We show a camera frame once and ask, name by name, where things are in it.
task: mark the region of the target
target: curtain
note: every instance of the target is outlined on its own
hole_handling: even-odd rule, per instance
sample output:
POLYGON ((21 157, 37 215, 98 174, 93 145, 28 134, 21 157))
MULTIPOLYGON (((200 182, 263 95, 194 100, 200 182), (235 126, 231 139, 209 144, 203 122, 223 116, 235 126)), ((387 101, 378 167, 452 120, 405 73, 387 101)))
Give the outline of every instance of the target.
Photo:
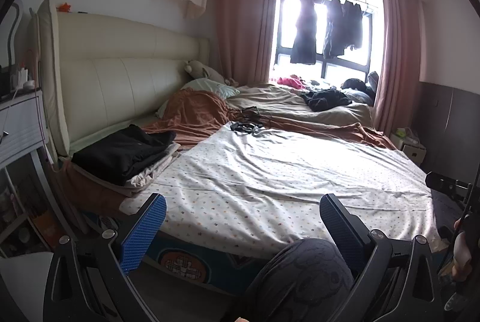
POLYGON ((276 0, 215 0, 223 76, 240 85, 267 82, 276 0))
POLYGON ((422 54, 420 0, 383 0, 385 41, 374 126, 387 136, 412 122, 422 54))

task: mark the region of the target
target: plush toy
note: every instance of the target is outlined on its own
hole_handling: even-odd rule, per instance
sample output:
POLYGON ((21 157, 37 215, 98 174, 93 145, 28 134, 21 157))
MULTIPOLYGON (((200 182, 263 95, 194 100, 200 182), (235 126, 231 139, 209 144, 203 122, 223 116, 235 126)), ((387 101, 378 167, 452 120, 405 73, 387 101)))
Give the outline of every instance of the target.
POLYGON ((208 78, 212 81, 225 84, 225 79, 223 76, 218 73, 215 69, 203 65, 200 61, 188 61, 185 65, 185 71, 190 74, 194 79, 198 78, 208 78))

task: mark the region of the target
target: pink clothing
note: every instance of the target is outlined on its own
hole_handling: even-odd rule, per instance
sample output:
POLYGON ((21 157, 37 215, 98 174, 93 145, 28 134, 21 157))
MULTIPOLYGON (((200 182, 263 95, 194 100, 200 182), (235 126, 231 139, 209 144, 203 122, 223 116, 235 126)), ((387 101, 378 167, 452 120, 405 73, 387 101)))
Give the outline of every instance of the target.
POLYGON ((299 79, 294 79, 291 77, 280 77, 277 80, 277 83, 282 85, 288 85, 295 89, 305 89, 305 86, 300 82, 299 79))

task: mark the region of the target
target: gray pants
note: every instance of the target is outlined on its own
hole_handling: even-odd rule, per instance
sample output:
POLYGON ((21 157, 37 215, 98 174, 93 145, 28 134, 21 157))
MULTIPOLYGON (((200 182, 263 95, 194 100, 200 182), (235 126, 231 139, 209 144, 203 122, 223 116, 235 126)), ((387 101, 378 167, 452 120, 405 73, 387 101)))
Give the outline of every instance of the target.
POLYGON ((345 300, 353 277, 337 247, 299 240, 273 257, 221 322, 323 322, 345 300))

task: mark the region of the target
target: upholstered headboard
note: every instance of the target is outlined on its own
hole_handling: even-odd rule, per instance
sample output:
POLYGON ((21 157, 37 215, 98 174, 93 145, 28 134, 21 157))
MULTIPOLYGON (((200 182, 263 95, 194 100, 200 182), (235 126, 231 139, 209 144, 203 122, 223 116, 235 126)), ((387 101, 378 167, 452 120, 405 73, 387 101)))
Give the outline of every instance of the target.
POLYGON ((208 40, 110 16, 56 12, 45 0, 33 16, 39 81, 58 154, 102 129, 153 113, 189 81, 186 60, 208 65, 208 40))

